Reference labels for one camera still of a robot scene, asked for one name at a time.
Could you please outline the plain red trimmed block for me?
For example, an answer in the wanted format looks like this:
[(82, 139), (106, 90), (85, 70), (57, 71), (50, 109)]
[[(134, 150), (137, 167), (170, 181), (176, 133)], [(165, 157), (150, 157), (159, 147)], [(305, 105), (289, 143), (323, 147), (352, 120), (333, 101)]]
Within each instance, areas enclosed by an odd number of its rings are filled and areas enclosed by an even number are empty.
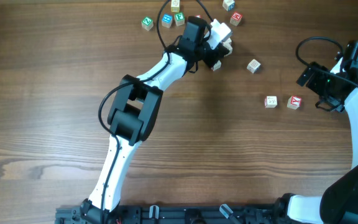
[(218, 60), (218, 61), (211, 67), (212, 71), (216, 71), (216, 70), (218, 70), (219, 68), (221, 68), (221, 61), (220, 61), (220, 60)]

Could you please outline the red Y letter block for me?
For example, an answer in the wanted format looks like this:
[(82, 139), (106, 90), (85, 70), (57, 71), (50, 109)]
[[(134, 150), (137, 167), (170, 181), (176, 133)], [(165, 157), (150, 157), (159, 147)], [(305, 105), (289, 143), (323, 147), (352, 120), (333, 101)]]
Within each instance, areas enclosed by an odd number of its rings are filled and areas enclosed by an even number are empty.
[(298, 96), (291, 96), (288, 99), (287, 107), (293, 110), (297, 110), (301, 106), (302, 98)]

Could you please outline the plain wooden picture block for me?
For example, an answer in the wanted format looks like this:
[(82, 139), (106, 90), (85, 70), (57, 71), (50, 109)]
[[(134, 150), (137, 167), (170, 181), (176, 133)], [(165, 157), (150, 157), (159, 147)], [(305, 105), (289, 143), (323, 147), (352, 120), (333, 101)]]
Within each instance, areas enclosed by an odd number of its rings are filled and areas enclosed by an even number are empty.
[(275, 108), (278, 105), (276, 96), (266, 96), (264, 100), (265, 108)]

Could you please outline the green edged plain block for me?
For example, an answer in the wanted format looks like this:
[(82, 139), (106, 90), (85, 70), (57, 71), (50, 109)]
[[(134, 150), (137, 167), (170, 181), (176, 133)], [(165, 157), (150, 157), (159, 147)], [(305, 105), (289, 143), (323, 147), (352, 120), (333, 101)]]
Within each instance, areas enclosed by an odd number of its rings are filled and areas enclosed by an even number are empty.
[(232, 54), (233, 48), (232, 48), (231, 44), (224, 43), (223, 46), (229, 51), (224, 57), (227, 57), (230, 54)]

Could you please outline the red edged plain block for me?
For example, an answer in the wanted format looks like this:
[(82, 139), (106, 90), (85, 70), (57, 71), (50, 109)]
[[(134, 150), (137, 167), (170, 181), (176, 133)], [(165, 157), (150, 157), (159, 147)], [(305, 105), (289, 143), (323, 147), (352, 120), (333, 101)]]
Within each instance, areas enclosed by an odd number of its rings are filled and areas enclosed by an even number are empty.
[(228, 39), (225, 41), (225, 43), (227, 43), (227, 44), (231, 44), (231, 43), (232, 43), (231, 38), (228, 38)]

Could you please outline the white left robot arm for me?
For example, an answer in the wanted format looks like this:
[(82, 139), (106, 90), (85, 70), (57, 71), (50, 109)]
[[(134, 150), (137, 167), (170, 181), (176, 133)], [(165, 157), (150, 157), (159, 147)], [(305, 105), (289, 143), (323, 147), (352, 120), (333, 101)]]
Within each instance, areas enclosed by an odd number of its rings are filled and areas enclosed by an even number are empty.
[(124, 76), (103, 98), (99, 111), (114, 98), (107, 120), (100, 122), (110, 135), (109, 148), (97, 184), (80, 206), (85, 223), (121, 221), (117, 210), (124, 179), (136, 150), (153, 131), (164, 91), (186, 73), (195, 73), (200, 61), (218, 68), (231, 53), (226, 45), (231, 35), (225, 23), (190, 16), (184, 33), (164, 47), (158, 64), (138, 77)]

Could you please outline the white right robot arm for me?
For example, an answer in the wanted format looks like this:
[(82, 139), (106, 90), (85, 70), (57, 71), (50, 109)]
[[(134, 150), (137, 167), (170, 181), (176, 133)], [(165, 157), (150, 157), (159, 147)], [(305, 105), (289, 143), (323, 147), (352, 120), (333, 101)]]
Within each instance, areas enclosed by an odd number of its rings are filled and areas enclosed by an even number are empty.
[(347, 113), (351, 170), (319, 197), (285, 194), (278, 198), (271, 211), (271, 223), (358, 223), (358, 40), (340, 47), (335, 59), (332, 69), (299, 59), (306, 68), (297, 84), (319, 96), (317, 109)]

